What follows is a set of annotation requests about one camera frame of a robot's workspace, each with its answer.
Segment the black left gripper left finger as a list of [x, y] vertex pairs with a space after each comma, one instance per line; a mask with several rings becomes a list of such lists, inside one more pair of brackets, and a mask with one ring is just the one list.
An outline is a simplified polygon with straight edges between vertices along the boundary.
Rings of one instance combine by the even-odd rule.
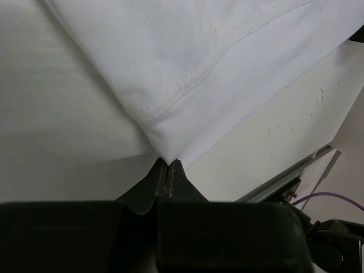
[[157, 158], [147, 175], [116, 199], [123, 202], [136, 215], [145, 215], [153, 207], [155, 200], [164, 195], [168, 164]]

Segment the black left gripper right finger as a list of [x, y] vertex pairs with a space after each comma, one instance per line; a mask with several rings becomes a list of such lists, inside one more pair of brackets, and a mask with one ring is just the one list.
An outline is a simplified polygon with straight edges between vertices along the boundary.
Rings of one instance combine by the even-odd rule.
[[166, 178], [166, 199], [173, 201], [208, 201], [203, 194], [188, 180], [182, 162], [173, 161]]

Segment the white skirt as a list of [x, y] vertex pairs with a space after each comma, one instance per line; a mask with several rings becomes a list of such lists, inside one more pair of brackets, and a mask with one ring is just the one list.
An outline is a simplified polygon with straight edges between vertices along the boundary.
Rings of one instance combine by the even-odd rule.
[[193, 163], [363, 25], [362, 1], [47, 6], [167, 163]]

